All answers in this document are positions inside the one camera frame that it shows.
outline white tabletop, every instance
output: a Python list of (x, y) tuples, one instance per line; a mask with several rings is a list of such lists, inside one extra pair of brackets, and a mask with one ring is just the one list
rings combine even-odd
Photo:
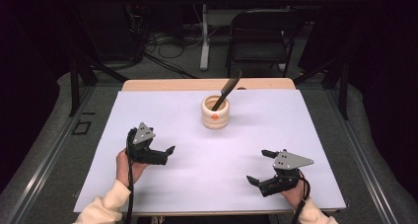
[(262, 149), (314, 160), (302, 167), (320, 208), (345, 208), (313, 122), (298, 90), (238, 90), (228, 97), (231, 119), (220, 130), (206, 128), (200, 104), (219, 91), (119, 92), (91, 170), (74, 208), (80, 212), (103, 196), (115, 178), (115, 156), (141, 121), (154, 127), (151, 148), (175, 145), (165, 166), (150, 166), (135, 185), (136, 215), (254, 214), (289, 211), (279, 194), (263, 197), (246, 176), (261, 181), (275, 172)]

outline sleeve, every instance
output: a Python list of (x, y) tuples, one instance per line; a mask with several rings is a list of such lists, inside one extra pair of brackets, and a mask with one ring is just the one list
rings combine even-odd
[(122, 218), (119, 208), (130, 194), (129, 189), (115, 180), (112, 188), (103, 198), (96, 196), (80, 213), (75, 223), (115, 223)]
[(301, 224), (338, 224), (333, 217), (325, 216), (311, 198), (308, 199), (304, 209), (302, 209), (299, 221)]

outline cup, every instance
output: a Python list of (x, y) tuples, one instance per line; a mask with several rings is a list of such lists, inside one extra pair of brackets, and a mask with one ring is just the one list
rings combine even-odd
[(202, 122), (211, 129), (220, 129), (227, 125), (230, 120), (230, 103), (227, 99), (213, 112), (212, 108), (220, 96), (209, 96), (202, 101)]

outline black utensil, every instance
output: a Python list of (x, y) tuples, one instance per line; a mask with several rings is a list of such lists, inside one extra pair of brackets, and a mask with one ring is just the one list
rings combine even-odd
[(241, 69), (237, 69), (236, 71), (234, 71), (233, 76), (230, 78), (230, 80), (228, 80), (227, 84), (225, 84), (224, 88), (222, 88), (221, 90), (222, 96), (219, 97), (215, 106), (213, 106), (212, 112), (215, 112), (218, 110), (218, 108), (225, 101), (227, 96), (231, 93), (231, 91), (233, 91), (235, 86), (237, 86), (240, 79), (241, 79)]

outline chair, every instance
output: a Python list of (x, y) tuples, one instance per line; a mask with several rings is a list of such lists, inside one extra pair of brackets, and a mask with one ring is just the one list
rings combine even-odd
[[(236, 15), (231, 22), (228, 77), (231, 77), (232, 61), (285, 64), (283, 77), (286, 77), (294, 37), (303, 25), (303, 17), (294, 10), (250, 10)], [(291, 32), (286, 41), (284, 32)]]

